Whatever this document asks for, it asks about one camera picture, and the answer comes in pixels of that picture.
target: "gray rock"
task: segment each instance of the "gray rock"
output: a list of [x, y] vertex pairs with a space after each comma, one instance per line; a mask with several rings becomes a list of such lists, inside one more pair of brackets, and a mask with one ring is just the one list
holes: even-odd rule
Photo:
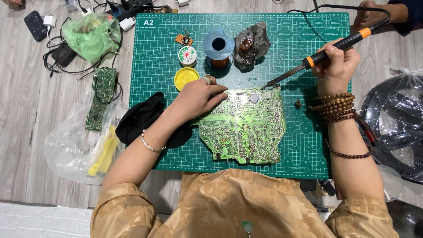
[[241, 70], [253, 68], [255, 60], [267, 54], [270, 45], [266, 23], [263, 21], [241, 31], [235, 37], [235, 65]]

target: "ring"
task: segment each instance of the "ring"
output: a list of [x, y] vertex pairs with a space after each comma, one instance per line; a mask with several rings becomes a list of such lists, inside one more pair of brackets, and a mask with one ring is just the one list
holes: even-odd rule
[[210, 75], [205, 75], [204, 77], [202, 77], [202, 79], [205, 79], [207, 81], [207, 85], [210, 85], [213, 83], [213, 79]]

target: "small orange circuit board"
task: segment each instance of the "small orange circuit board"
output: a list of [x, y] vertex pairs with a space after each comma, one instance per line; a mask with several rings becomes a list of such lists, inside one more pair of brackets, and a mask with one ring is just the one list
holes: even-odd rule
[[183, 45], [191, 46], [193, 39], [178, 34], [175, 38], [175, 41]]

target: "foot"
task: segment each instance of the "foot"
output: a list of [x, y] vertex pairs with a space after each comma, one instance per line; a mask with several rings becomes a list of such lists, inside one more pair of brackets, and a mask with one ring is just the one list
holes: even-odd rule
[[[386, 9], [387, 5], [376, 5], [373, 1], [363, 1], [359, 7], [365, 8], [383, 8]], [[354, 24], [352, 25], [354, 31], [359, 31], [373, 24], [376, 24], [386, 18], [386, 14], [380, 11], [363, 11], [358, 10], [355, 17]]]

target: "gray floor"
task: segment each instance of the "gray floor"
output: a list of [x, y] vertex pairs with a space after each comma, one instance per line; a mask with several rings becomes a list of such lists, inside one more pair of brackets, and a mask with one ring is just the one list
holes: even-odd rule
[[[40, 14], [62, 2], [32, 0], [33, 8]], [[317, 2], [355, 6], [360, 3], [358, 0]], [[81, 3], [83, 6], [88, 4], [86, 1]], [[27, 0], [27, 8], [23, 11], [13, 11], [0, 3], [0, 52], [3, 55], [0, 58], [0, 199], [74, 208], [94, 207], [99, 187], [58, 177], [49, 169], [43, 155], [44, 138], [66, 118], [86, 84], [91, 84], [91, 77], [76, 81], [78, 76], [61, 73], [49, 78], [41, 59], [47, 52], [47, 40], [37, 43], [23, 21], [32, 11], [28, 4]], [[161, 4], [175, 7], [173, 0], [158, 0], [155, 3]], [[180, 8], [180, 12], [287, 12], [312, 7], [311, 0], [285, 0], [280, 5], [275, 5], [271, 0], [192, 0], [189, 6]], [[347, 12], [350, 13], [352, 24], [356, 13]], [[77, 18], [80, 12], [69, 14], [64, 7], [60, 7], [54, 15], [60, 24], [67, 16]], [[57, 35], [58, 31], [59, 28], [55, 28], [52, 36]], [[120, 73], [125, 102], [129, 98], [134, 33], [134, 29], [125, 33], [115, 64]], [[353, 93], [357, 101], [377, 83], [390, 77], [390, 68], [422, 68], [422, 47], [423, 30], [414, 31], [406, 37], [389, 31], [358, 43], [355, 48], [361, 53], [362, 60], [353, 76]], [[106, 60], [103, 66], [111, 66], [111, 60]], [[86, 67], [88, 64], [85, 60], [76, 58], [67, 69], [77, 71]], [[143, 183], [142, 188], [151, 197], [158, 212], [171, 213], [176, 206], [180, 178], [180, 172], [152, 171]], [[423, 207], [422, 195], [423, 186], [405, 182], [401, 197], [404, 201]], [[307, 196], [315, 204], [337, 204], [334, 198]]]

